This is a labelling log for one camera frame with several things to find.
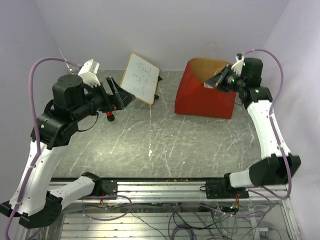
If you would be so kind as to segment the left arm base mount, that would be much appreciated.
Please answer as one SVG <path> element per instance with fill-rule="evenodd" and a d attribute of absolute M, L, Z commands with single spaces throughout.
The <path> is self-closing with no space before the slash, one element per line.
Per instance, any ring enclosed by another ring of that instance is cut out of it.
<path fill-rule="evenodd" d="M 101 196 L 110 196 L 111 199 L 116 199 L 118 194 L 118 184 L 114 180 L 102 180 Z"/>

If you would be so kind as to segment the red paper bag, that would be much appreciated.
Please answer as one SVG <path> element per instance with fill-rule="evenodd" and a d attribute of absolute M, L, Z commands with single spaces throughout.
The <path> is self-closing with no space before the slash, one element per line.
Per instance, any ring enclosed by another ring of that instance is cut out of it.
<path fill-rule="evenodd" d="M 228 64 L 218 59 L 218 55 L 218 44 L 210 41 L 205 45 L 203 57 L 195 57 L 187 62 L 176 92 L 176 114 L 226 120 L 232 118 L 236 93 L 223 93 L 204 85 L 205 80 L 215 76 L 218 68 Z"/>

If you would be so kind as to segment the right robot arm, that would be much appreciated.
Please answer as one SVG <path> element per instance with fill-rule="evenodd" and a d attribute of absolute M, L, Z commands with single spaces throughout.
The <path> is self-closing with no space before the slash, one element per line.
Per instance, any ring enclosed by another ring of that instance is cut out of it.
<path fill-rule="evenodd" d="M 261 86 L 263 62 L 239 54 L 236 62 L 226 64 L 214 76 L 204 81 L 205 88 L 223 93 L 238 93 L 241 104 L 251 117 L 260 145 L 261 159 L 248 169 L 225 175 L 227 182 L 220 186 L 221 194 L 233 197 L 238 188 L 287 185 L 292 190 L 292 177 L 301 165 L 298 155 L 292 154 L 285 143 L 274 114 L 274 103 L 267 87 Z"/>

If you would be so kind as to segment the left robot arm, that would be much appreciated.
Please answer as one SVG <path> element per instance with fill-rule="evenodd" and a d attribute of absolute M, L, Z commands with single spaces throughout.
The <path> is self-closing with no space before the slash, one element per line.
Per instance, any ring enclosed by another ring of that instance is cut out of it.
<path fill-rule="evenodd" d="M 102 179 L 90 172 L 56 190 L 50 190 L 49 184 L 72 136 L 79 132 L 81 120 L 105 113 L 113 121 L 113 111 L 123 110 L 135 99 L 112 77 L 90 84 L 80 76 L 63 75 L 52 92 L 53 99 L 36 119 L 38 130 L 31 133 L 29 158 L 20 184 L 14 196 L 0 205 L 2 214 L 17 217 L 27 229 L 50 226 L 74 201 L 101 195 Z"/>

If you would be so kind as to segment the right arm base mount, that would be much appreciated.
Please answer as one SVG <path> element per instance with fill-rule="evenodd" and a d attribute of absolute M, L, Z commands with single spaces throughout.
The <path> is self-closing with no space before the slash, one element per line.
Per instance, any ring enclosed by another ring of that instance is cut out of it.
<path fill-rule="evenodd" d="M 249 197 L 245 187 L 232 187 L 222 180 L 207 181 L 199 187 L 201 192 L 206 194 L 207 199 L 247 199 Z"/>

